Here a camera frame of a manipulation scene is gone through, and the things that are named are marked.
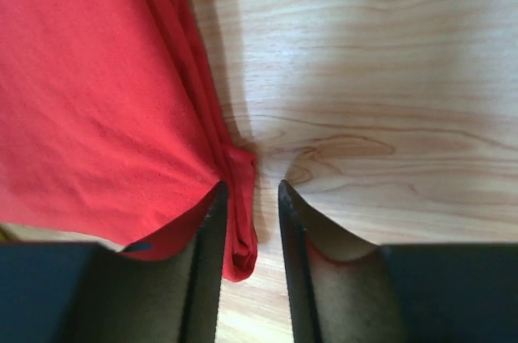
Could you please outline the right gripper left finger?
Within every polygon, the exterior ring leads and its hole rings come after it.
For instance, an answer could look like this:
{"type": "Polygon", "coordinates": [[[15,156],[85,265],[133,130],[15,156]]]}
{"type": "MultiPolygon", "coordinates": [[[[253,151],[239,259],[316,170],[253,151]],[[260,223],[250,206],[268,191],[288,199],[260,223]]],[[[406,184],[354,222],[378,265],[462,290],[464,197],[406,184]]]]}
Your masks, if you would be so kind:
{"type": "Polygon", "coordinates": [[[105,248],[87,262],[58,342],[212,342],[218,318],[227,226],[227,186],[198,205],[195,236],[164,260],[131,259],[105,248]]]}

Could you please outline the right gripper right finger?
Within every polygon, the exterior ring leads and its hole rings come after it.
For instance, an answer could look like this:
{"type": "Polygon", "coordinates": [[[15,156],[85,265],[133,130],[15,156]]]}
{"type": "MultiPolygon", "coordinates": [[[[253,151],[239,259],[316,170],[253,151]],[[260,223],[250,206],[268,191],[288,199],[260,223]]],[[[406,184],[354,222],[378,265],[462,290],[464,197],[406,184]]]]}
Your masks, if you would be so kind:
{"type": "Polygon", "coordinates": [[[278,219],[296,342],[407,342],[379,248],[310,206],[287,182],[278,219]]]}

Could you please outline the bright red t shirt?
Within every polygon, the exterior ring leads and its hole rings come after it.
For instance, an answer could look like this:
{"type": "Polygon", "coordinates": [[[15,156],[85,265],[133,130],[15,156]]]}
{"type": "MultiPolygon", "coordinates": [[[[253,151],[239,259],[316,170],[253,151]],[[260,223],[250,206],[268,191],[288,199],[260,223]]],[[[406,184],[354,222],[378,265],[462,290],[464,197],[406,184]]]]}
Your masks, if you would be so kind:
{"type": "Polygon", "coordinates": [[[223,276],[257,260],[255,158],[230,139],[187,0],[1,0],[1,220],[183,248],[228,187],[223,276]]]}

